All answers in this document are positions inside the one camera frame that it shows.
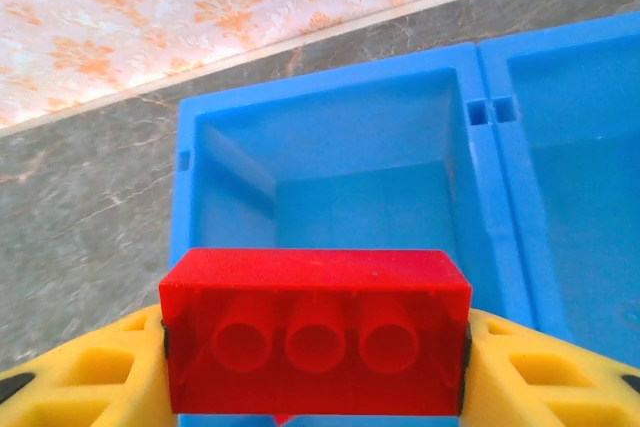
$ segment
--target blue plastic bin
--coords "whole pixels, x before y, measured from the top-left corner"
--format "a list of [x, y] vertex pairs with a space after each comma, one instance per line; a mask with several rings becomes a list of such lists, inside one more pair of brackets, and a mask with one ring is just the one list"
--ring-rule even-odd
[[640, 364], [640, 13], [480, 44], [536, 324]]
[[176, 166], [172, 266], [191, 247], [444, 249], [476, 307], [533, 325], [473, 44], [186, 99]]

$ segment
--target storage compartment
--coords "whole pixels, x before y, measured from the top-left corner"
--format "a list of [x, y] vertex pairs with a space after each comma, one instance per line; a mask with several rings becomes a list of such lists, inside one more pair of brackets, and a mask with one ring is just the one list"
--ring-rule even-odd
[[583, 347], [640, 359], [640, 36], [509, 70], [565, 313]]
[[480, 44], [535, 322], [640, 364], [640, 13]]
[[203, 116], [194, 246], [443, 249], [459, 261], [454, 224], [470, 220], [451, 210], [454, 111], [463, 129], [451, 69]]

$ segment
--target red lego brick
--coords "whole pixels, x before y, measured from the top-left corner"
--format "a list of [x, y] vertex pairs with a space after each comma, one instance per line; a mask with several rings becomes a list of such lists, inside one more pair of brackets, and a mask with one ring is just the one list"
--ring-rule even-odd
[[443, 252], [194, 249], [159, 290], [176, 413], [458, 414], [471, 287]]

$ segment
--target floor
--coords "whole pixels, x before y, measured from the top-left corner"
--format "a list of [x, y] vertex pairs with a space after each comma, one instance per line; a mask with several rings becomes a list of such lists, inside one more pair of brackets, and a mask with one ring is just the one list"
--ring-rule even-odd
[[157, 302], [180, 99], [638, 9], [459, 0], [0, 138], [0, 370]]

